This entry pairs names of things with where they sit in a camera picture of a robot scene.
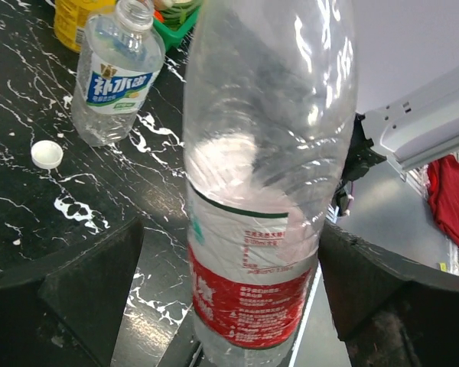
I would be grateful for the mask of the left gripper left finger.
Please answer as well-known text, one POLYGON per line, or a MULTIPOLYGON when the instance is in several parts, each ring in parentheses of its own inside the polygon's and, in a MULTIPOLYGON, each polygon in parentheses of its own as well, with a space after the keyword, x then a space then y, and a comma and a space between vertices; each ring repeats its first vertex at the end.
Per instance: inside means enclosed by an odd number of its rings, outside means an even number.
POLYGON ((0 272, 0 366, 108 366, 143 238, 133 219, 0 272))

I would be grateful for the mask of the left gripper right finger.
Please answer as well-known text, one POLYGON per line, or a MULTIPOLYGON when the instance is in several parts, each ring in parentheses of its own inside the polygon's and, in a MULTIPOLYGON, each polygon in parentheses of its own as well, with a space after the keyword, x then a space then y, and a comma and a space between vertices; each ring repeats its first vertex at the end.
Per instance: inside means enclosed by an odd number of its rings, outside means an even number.
POLYGON ((459 366, 459 276, 325 223, 319 261, 353 366, 459 366))

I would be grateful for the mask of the white bottle cap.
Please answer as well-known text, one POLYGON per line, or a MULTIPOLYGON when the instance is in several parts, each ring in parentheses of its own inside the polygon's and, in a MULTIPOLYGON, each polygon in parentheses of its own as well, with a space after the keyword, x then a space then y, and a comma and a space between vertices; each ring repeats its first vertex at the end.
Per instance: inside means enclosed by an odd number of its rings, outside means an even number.
POLYGON ((54 141, 38 141, 31 146, 31 160, 40 169, 55 169, 63 160, 63 149, 54 141))

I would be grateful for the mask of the red-label soda bottle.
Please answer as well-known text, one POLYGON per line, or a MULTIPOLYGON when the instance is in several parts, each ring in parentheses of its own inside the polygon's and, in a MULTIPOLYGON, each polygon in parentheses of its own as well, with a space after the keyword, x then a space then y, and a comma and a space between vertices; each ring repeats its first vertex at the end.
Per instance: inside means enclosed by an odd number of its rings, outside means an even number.
POLYGON ((206 1, 186 70, 194 331, 218 366, 292 347, 356 111, 350 1, 206 1))

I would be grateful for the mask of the clear blue-cap water bottle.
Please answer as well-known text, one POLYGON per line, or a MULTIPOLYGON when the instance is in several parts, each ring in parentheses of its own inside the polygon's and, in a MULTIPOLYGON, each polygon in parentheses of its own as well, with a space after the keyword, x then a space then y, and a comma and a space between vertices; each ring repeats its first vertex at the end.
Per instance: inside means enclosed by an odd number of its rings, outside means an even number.
POLYGON ((71 119, 89 146, 116 143, 131 131, 164 64, 154 20, 151 1, 117 1, 88 16, 71 119))

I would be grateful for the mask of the yellow juice bottle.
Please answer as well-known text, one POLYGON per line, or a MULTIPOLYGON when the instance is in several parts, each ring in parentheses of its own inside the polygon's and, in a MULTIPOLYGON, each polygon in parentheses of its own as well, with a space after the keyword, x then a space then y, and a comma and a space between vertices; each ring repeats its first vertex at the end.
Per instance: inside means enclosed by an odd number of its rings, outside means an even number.
POLYGON ((111 7, 115 0, 57 0, 54 2, 54 33, 70 50, 79 53, 88 16, 93 11, 111 7))

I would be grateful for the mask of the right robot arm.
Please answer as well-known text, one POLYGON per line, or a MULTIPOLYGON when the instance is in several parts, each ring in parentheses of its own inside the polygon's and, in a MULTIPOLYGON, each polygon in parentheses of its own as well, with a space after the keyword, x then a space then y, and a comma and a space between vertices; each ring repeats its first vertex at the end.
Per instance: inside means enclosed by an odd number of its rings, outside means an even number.
POLYGON ((408 172, 459 151, 459 66, 379 109, 356 114, 343 184, 391 161, 408 172))

